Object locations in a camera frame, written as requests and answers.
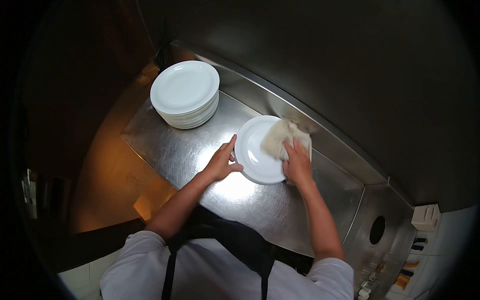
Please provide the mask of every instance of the dark wall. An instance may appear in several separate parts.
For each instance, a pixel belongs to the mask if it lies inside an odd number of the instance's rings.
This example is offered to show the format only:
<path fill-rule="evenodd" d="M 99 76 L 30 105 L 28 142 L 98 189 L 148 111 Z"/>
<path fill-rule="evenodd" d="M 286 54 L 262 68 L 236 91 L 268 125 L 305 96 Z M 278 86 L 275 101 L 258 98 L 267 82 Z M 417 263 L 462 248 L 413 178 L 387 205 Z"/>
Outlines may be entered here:
<path fill-rule="evenodd" d="M 152 56 L 135 0 L 55 3 L 19 78 L 27 167 L 75 182 L 107 112 Z"/>
<path fill-rule="evenodd" d="M 139 0 L 175 38 L 256 73 L 363 147 L 416 204 L 478 199 L 479 78 L 439 1 Z"/>

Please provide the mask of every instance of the hand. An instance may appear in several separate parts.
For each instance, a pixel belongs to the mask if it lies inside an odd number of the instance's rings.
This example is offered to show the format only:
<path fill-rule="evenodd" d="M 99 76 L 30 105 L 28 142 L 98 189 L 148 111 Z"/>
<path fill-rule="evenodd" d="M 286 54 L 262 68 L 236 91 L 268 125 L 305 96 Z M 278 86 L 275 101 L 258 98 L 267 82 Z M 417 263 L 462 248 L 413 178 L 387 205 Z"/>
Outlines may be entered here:
<path fill-rule="evenodd" d="M 215 154 L 213 154 L 212 158 L 208 162 L 208 165 L 202 171 L 202 173 L 205 174 L 205 176 L 209 178 L 212 182 L 222 180 L 233 171 L 243 170 L 243 166 L 241 164 L 228 164 L 229 160 L 231 162 L 235 161 L 230 152 L 233 150 L 233 146 L 235 146 L 236 140 L 237 135 L 234 134 L 229 143 L 221 145 L 220 148 L 215 152 Z"/>
<path fill-rule="evenodd" d="M 283 162 L 285 176 L 297 186 L 312 182 L 312 163 L 308 150 L 297 139 L 293 139 L 293 147 L 287 141 L 283 141 L 283 145 L 289 156 L 289 161 Z"/>

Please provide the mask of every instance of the left hand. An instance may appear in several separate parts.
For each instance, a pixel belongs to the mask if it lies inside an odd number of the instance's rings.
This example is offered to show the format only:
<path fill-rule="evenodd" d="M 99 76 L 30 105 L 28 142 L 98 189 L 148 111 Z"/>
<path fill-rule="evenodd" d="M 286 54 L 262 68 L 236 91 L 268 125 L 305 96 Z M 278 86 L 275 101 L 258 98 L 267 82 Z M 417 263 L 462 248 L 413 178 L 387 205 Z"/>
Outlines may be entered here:
<path fill-rule="evenodd" d="M 234 134 L 229 143 L 222 144 L 215 154 L 213 154 L 212 158 L 208 162 L 208 165 L 202 171 L 202 173 L 212 182 L 222 180 L 231 172 L 243 170 L 243 166 L 241 164 L 228 164 L 229 160 L 231 162 L 235 161 L 230 152 L 233 150 L 236 140 L 237 135 Z"/>

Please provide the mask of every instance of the white tile wall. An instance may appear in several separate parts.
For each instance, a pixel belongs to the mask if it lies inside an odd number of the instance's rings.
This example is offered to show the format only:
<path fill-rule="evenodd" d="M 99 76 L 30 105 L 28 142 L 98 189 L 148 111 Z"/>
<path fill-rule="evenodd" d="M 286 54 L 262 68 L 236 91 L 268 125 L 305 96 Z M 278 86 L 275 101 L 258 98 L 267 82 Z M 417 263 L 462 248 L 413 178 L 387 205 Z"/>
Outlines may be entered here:
<path fill-rule="evenodd" d="M 437 232 L 419 231 L 417 237 L 427 238 L 423 251 L 411 250 L 407 262 L 420 264 L 410 269 L 410 278 L 405 291 L 393 285 L 385 296 L 388 300 L 427 300 L 432 287 L 444 284 L 449 270 L 454 266 L 474 229 L 479 205 L 443 213 Z"/>
<path fill-rule="evenodd" d="M 407 288 L 405 290 L 403 290 L 401 287 L 399 287 L 398 285 L 394 284 L 392 285 L 392 287 L 390 288 L 390 291 L 392 292 L 395 292 L 397 294 L 401 294 L 401 295 L 404 295 L 404 296 L 408 296 L 410 294 L 410 292 L 412 291 L 412 288 L 414 286 L 414 283 L 418 280 L 418 278 L 420 277 L 421 273 L 422 273 L 422 270 L 423 268 L 425 267 L 427 261 L 428 261 L 428 256 L 426 255 L 418 255 L 418 254 L 412 254 L 410 253 L 408 255 L 408 258 L 406 260 L 407 263 L 416 263 L 416 262 L 420 262 L 419 265 L 416 267 L 416 268 L 405 268 L 405 270 L 409 270 L 409 271 L 412 271 L 413 272 L 413 276 L 410 277 L 410 282 L 409 284 L 407 284 Z"/>
<path fill-rule="evenodd" d="M 59 273 L 59 276 L 70 289 L 87 286 L 90 281 L 89 265 L 84 264 L 72 270 Z"/>
<path fill-rule="evenodd" d="M 478 205 L 443 214 L 430 254 L 452 256 L 459 254 L 474 227 L 477 209 Z"/>
<path fill-rule="evenodd" d="M 120 250 L 115 251 L 88 264 L 59 273 L 59 276 L 77 299 L 99 300 L 100 279 L 119 253 Z"/>
<path fill-rule="evenodd" d="M 405 295 L 397 294 L 392 291 L 388 291 L 385 295 L 386 300 L 405 300 L 407 297 Z"/>

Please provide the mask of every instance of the white plate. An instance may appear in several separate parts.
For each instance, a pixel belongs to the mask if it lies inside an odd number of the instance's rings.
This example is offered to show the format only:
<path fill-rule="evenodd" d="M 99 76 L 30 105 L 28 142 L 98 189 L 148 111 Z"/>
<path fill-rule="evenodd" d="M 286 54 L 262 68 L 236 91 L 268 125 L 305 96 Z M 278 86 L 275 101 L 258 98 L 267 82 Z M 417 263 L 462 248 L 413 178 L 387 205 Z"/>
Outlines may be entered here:
<path fill-rule="evenodd" d="M 192 110 L 190 112 L 187 112 L 187 113 L 183 113 L 183 114 L 166 114 L 164 112 L 160 112 L 160 113 L 162 115 L 172 117 L 172 118 L 189 118 L 190 116 L 195 116 L 195 115 L 201 113 L 203 110 L 207 109 L 207 107 L 209 107 L 216 99 L 218 99 L 218 97 L 219 97 L 219 94 L 218 94 L 218 90 L 217 90 L 217 92 L 212 97 L 212 99 L 210 99 L 208 102 L 203 104 L 201 107 L 199 107 L 195 110 Z"/>
<path fill-rule="evenodd" d="M 175 128 L 178 128 L 178 129 L 192 129 L 192 128 L 195 128 L 195 127 L 198 127 L 200 125 L 202 125 L 203 123 L 207 122 L 212 116 L 213 114 L 215 113 L 216 111 L 216 108 L 218 106 L 218 102 L 216 103 L 214 109 L 212 110 L 212 112 L 203 120 L 200 120 L 196 123 L 191 123 L 191 124 L 175 124 L 175 123 L 171 123 L 169 122 L 168 120 L 165 120 L 170 126 L 172 127 L 175 127 Z"/>
<path fill-rule="evenodd" d="M 185 117 L 183 115 L 179 115 L 177 117 L 172 117 L 172 116 L 169 116 L 169 115 L 164 115 L 161 112 L 159 112 L 159 113 L 164 119 L 168 119 L 170 121 L 179 122 L 179 123 L 192 122 L 192 121 L 196 121 L 196 120 L 205 118 L 205 116 L 207 116 L 214 109 L 214 107 L 217 104 L 218 104 L 218 96 L 216 98 L 214 98 L 213 101 L 211 103 L 209 103 L 207 107 L 205 107 L 205 109 L 202 109 L 201 111 L 197 112 L 196 114 L 190 115 L 188 117 Z"/>
<path fill-rule="evenodd" d="M 214 67 L 189 60 L 166 68 L 150 89 L 153 107 L 165 114 L 185 114 L 201 108 L 217 93 L 220 77 Z"/>
<path fill-rule="evenodd" d="M 281 120 L 274 116 L 259 116 L 246 122 L 237 133 L 235 161 L 243 165 L 243 175 L 259 184 L 275 184 L 284 181 L 282 161 L 274 159 L 260 144 L 273 124 Z"/>
<path fill-rule="evenodd" d="M 188 125 L 188 124 L 193 124 L 197 123 L 199 121 L 203 121 L 209 118 L 210 115 L 213 114 L 213 112 L 216 110 L 218 106 L 218 98 L 216 101 L 212 102 L 210 107 L 202 112 L 198 116 L 194 116 L 192 118 L 171 118 L 164 116 L 163 114 L 160 114 L 165 121 L 167 121 L 169 124 L 178 124 L 178 125 Z"/>

